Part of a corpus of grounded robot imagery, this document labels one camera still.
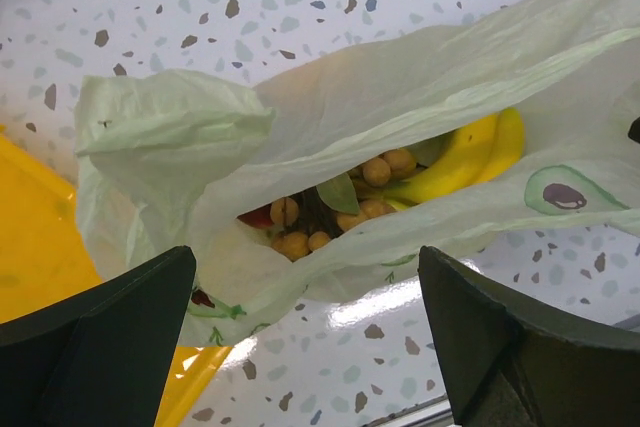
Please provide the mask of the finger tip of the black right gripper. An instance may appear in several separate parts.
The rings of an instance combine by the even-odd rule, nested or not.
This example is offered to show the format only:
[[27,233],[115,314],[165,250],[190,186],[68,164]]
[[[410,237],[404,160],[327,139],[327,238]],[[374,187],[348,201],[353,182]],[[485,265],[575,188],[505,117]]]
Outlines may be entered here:
[[640,118],[636,118],[630,125],[627,137],[633,142],[640,143]]

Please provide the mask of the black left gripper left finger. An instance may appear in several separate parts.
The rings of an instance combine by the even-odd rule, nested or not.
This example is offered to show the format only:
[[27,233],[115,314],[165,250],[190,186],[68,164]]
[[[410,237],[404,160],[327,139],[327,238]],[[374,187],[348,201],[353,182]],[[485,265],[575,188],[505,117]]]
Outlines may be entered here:
[[174,247],[2,324],[2,425],[153,425],[195,270]]

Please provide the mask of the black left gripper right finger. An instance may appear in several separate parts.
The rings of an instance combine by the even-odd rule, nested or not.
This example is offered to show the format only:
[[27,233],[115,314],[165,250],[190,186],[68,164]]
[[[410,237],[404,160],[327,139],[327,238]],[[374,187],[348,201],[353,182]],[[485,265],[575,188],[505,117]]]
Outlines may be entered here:
[[434,247],[422,297],[455,424],[636,426],[639,335],[557,309]]

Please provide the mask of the green knotted plastic bag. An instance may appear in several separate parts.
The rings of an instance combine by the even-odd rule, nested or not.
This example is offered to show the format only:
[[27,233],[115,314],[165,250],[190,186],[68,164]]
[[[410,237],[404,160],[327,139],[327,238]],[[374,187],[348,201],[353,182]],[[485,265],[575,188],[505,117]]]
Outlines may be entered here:
[[[237,217],[390,148],[515,107],[523,158],[497,179],[356,227],[290,262]],[[639,231],[639,0],[523,0],[469,26],[360,44],[253,88],[201,72],[88,77],[75,109],[76,222],[98,274],[179,245],[211,298],[189,346],[232,345],[302,297],[349,302],[501,232]]]

